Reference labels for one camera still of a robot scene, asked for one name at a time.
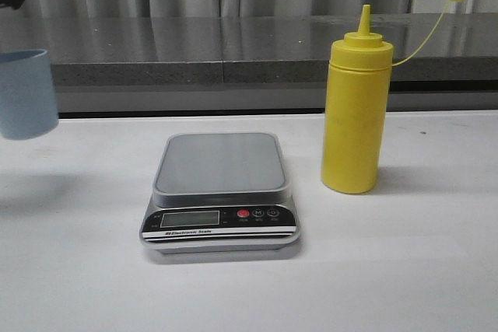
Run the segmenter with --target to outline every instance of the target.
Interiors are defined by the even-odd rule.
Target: scale control panel
[[[151,243],[263,239],[287,237],[295,231],[293,213],[280,205],[167,208],[144,221],[142,238]]]

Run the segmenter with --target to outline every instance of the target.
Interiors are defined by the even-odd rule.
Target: black button
[[[256,218],[260,218],[265,215],[265,211],[263,209],[256,208],[252,211],[252,215]]]
[[[270,209],[268,209],[266,214],[268,214],[268,217],[274,218],[274,217],[278,217],[280,215],[280,211],[276,208],[270,208]]]

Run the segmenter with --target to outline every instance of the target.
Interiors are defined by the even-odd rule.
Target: red button
[[[238,212],[237,212],[237,217],[240,217],[240,218],[247,218],[249,216],[249,211],[246,210],[246,209],[240,209]]]

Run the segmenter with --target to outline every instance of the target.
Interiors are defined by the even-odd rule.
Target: bottle cap
[[[358,31],[347,33],[332,44],[331,65],[337,68],[370,72],[389,69],[393,45],[382,36],[370,32],[370,5],[364,5]]]

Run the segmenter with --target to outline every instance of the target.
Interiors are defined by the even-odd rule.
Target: bottle nozzle
[[[370,4],[363,5],[361,18],[359,19],[358,35],[362,37],[370,35]]]

